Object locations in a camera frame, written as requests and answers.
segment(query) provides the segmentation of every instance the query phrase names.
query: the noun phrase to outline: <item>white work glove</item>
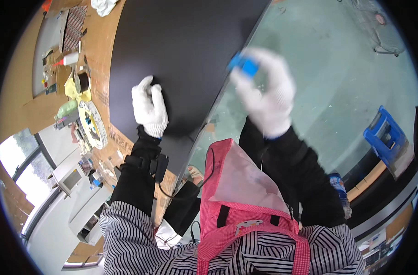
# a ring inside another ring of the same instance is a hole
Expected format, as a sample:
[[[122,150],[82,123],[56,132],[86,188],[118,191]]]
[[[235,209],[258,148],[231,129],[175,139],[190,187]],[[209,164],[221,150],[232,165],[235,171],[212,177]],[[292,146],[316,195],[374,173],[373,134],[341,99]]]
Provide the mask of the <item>white work glove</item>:
[[[266,91],[261,93],[252,78],[238,67],[232,70],[230,80],[236,86],[250,120],[268,139],[285,134],[291,125],[290,112],[296,85],[285,59],[262,48],[246,48],[243,53],[259,64],[267,73]]]
[[[145,77],[139,85],[131,89],[136,122],[144,126],[145,132],[161,138],[168,125],[168,114],[159,84],[151,86],[153,76]]]

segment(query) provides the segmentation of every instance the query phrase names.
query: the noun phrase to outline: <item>black device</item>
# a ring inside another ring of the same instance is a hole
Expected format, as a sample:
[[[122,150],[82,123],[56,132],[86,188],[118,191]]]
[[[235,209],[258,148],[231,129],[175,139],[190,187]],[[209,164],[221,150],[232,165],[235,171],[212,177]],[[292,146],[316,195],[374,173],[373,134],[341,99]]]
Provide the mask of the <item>black device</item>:
[[[134,165],[143,170],[148,170],[151,175],[154,175],[155,182],[160,183],[165,176],[166,168],[169,163],[169,157],[164,154],[160,154],[157,159],[148,160],[144,157],[128,155],[125,157],[125,163]]]

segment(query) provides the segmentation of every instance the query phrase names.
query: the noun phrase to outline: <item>pink backpack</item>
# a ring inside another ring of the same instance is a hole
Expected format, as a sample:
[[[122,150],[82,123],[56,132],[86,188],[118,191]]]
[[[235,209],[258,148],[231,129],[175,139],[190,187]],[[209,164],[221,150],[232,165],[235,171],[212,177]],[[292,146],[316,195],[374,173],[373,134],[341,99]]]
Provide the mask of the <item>pink backpack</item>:
[[[307,275],[310,247],[298,235],[274,181],[232,139],[211,144],[206,156],[200,206],[201,242],[197,274],[207,274],[209,261],[252,231],[277,232],[296,241],[292,274]]]

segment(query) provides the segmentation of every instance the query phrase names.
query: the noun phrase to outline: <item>foot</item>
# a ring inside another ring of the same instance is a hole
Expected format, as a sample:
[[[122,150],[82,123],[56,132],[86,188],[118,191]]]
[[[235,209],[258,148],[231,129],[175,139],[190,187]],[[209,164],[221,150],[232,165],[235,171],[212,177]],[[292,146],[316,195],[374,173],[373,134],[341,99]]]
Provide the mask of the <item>foot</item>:
[[[203,173],[201,173],[200,170],[193,165],[189,165],[187,169],[189,171],[190,177],[192,178],[192,183],[198,185],[204,178]]]

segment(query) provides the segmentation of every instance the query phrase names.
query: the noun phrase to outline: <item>black and white striped clothing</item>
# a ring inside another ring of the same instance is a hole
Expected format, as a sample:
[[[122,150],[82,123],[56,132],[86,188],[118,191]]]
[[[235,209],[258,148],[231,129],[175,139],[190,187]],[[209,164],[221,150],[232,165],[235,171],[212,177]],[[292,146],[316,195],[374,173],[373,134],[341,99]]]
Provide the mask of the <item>black and white striped clothing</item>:
[[[148,215],[126,202],[114,201],[103,211],[100,226],[107,274],[196,273],[198,245],[157,248]],[[362,274],[365,261],[347,225],[308,226],[299,235],[310,244],[310,274]],[[295,248],[286,235],[251,232],[212,259],[209,274],[291,274]]]

